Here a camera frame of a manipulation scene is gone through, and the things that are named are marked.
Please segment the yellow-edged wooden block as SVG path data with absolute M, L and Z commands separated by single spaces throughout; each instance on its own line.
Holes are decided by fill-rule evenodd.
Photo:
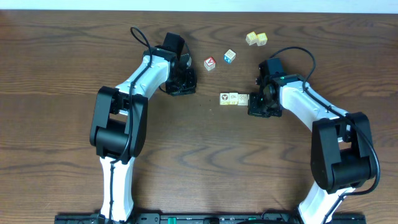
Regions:
M 229 103 L 231 105 L 239 104 L 239 93 L 229 93 Z

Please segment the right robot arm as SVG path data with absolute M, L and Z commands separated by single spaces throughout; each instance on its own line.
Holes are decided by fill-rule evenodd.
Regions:
M 299 223 L 328 223 L 341 202 L 368 194 L 378 185 L 380 163 L 368 117 L 349 113 L 315 92 L 299 74 L 288 75 L 279 58 L 259 64 L 259 91 L 249 95 L 248 113 L 269 118 L 288 110 L 311 131 L 310 167 L 314 183 L 298 208 Z M 367 180 L 373 185 L 357 189 Z

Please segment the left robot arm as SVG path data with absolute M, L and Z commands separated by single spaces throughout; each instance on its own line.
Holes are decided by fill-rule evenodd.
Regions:
M 100 216 L 106 223 L 126 223 L 132 213 L 132 169 L 146 140 L 149 100 L 161 85 L 170 96 L 196 92 L 197 76 L 188 48 L 178 34 L 167 33 L 162 45 L 147 39 L 142 63 L 124 82 L 103 86 L 96 97 L 90 144 L 96 148 L 104 174 Z

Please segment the soccer ball block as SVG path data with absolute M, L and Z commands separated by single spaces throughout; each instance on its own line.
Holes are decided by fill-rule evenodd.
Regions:
M 220 105 L 229 105 L 229 93 L 220 93 Z

